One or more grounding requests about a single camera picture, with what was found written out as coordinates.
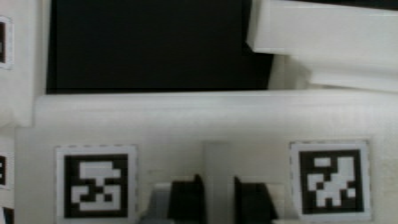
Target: black square pattern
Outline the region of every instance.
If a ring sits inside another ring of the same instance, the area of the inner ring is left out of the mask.
[[[127,155],[63,157],[65,218],[127,217]]]
[[[358,150],[303,151],[298,156],[301,214],[362,212]]]

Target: black and white marker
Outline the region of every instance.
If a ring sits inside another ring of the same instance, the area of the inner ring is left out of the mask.
[[[371,219],[365,141],[291,143],[291,178],[303,220]]]

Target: white structure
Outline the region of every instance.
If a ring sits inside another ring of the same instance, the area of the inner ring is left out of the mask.
[[[314,139],[367,140],[372,220],[356,223],[395,223],[398,12],[283,0],[253,3],[248,43],[257,52],[283,55],[269,86],[282,90],[45,96],[49,0],[0,0],[0,15],[13,23],[13,65],[0,69],[0,147],[15,152],[19,170],[15,201],[13,191],[0,189],[0,206],[17,209],[17,224],[54,222],[52,148],[74,143],[138,145],[138,212],[156,183],[193,173],[219,181],[228,169],[243,181],[276,186],[283,220],[275,223],[299,223],[289,142]],[[216,157],[203,157],[203,141],[232,145]],[[218,164],[211,175],[203,164]],[[225,189],[212,185],[216,192]],[[209,203],[216,207],[221,201]],[[218,217],[209,211],[209,224],[230,223]]]

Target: white wall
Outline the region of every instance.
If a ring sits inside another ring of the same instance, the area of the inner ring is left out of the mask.
[[[203,141],[227,141],[246,150],[244,153],[234,148],[218,163],[230,166],[235,155],[243,155],[235,174],[280,184],[289,199],[287,142],[351,138],[371,143],[372,223],[395,222],[395,95],[323,90],[49,96],[40,98],[35,110],[35,126],[19,129],[15,141],[17,224],[49,224],[54,220],[56,145],[138,145],[143,211],[152,184],[203,173]],[[285,210],[285,218],[292,218],[291,208]]]
[[[257,52],[398,66],[398,11],[253,0],[248,43]]]
[[[13,24],[13,65],[10,70],[0,69],[0,103],[12,109],[15,123],[31,124],[33,98],[42,95],[44,88],[36,87],[36,1],[0,0],[0,15],[8,17]]]

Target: black rectangle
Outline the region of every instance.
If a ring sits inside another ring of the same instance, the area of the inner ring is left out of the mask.
[[[6,158],[0,156],[0,184],[6,184]]]
[[[47,93],[266,89],[250,0],[52,0]]]
[[[0,22],[0,62],[4,63],[4,23]]]
[[[296,1],[398,10],[395,0],[296,0]]]

